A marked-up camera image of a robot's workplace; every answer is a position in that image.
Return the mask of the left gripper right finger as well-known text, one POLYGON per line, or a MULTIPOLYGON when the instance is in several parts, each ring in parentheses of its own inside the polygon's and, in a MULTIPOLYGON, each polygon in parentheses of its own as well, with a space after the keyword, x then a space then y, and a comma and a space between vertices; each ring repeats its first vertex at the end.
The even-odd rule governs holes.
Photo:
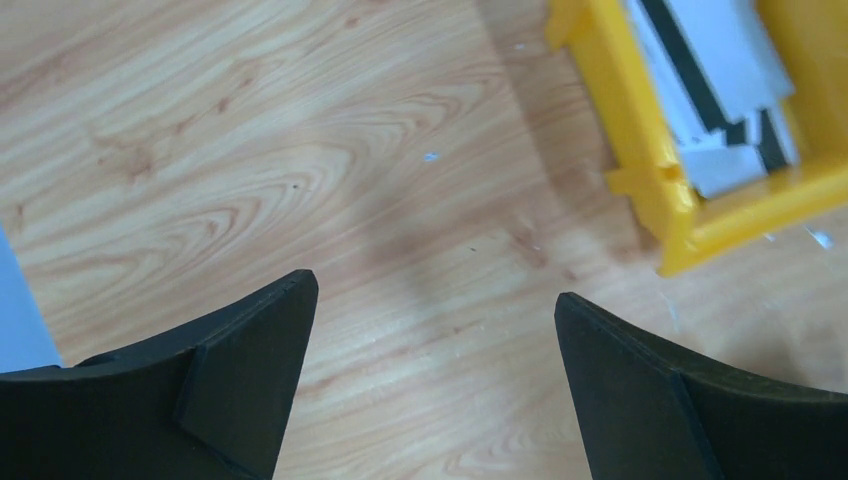
POLYGON ((843 479, 847 398, 741 370, 580 295, 554 313, 596 479, 843 479))

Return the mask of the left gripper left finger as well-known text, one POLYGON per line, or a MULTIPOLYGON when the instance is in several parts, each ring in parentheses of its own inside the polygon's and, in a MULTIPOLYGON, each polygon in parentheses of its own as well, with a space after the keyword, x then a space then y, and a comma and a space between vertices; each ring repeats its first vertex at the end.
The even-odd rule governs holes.
POLYGON ((296 270, 73 367, 1 377, 5 479, 270 479, 319 285, 296 270))

